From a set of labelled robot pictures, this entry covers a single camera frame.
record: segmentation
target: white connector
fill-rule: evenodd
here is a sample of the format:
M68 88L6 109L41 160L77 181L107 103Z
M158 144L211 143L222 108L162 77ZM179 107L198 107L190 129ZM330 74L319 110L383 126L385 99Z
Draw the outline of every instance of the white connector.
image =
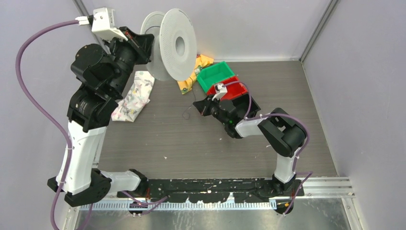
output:
M128 38L114 26L113 9L103 7L93 10L93 25L91 31L103 40L111 41L117 37L125 41Z
M79 25L89 25L89 20L86 16L77 17L75 20L79 21Z
M213 96L212 101L215 99L220 100L227 93L227 88L223 83L215 84L214 89L216 90L216 94Z

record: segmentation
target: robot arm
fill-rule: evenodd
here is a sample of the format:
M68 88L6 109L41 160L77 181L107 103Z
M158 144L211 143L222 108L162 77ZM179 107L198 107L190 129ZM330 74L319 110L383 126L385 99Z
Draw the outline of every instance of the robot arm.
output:
M282 194L296 178L294 159L306 139L304 128L297 122L283 116L264 116L259 119L245 120L244 115L248 110L248 103L221 100L227 93L227 89L222 83L214 85L214 88L216 94L209 95L202 101L194 102L193 105L201 115L212 115L223 123L227 134L232 138L245 138L253 135L265 136L278 153L276 170L272 176L272 189L278 194ZM276 108L271 114L288 115L281 108ZM255 115L256 112L250 111L248 118L253 118Z
M95 203L106 194L134 191L143 194L147 178L136 170L105 172L97 169L104 136L111 113L122 99L134 65L150 61L152 34L138 35L127 27L114 27L113 11L100 8L93 16L77 18L79 24L91 24L92 32L101 37L110 54L98 44L82 47L71 70L82 82L68 107L68 130L72 140L72 157L64 183L62 172L67 161L65 151L61 170L48 180L54 191L59 186L66 192L65 201L72 207Z

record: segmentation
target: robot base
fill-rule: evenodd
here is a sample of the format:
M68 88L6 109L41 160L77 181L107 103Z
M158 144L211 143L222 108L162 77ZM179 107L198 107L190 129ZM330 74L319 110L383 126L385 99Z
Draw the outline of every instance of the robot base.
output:
M269 198L275 196L293 196L301 180L292 179L285 190L278 193L274 189L274 180L265 178L241 178L241 179L152 179L148 181L149 193L144 196L152 202L167 196L165 202L191 203L203 201L203 203L225 202L232 193L235 203L261 203L269 202ZM129 194L140 197L133 192ZM303 188L300 188L298 196L304 196ZM118 192L119 198L127 198Z

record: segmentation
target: white patterned cloth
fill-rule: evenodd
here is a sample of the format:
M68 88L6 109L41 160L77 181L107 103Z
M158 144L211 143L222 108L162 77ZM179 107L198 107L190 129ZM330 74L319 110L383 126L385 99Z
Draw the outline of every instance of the white patterned cloth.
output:
M154 82L155 78L148 71L135 72L134 83L127 96L119 101L118 107L113 111L112 120L134 122L144 106L148 104Z

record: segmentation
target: plastic bin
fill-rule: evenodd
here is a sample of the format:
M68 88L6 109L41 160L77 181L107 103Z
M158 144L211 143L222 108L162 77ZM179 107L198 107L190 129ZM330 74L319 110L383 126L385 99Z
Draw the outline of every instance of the plastic bin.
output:
M230 82L239 81L237 76L233 76L229 79L221 81L223 84L227 84ZM232 100L236 97L239 97L245 93L248 93L247 89L240 83L234 83L227 86L227 93L221 98L222 100ZM211 86L209 91L207 91L207 95L215 94L214 85Z
M233 76L235 76L233 71L230 69L227 63L222 61L202 69L199 75L197 75L197 81L203 88L204 92L207 93L212 85Z

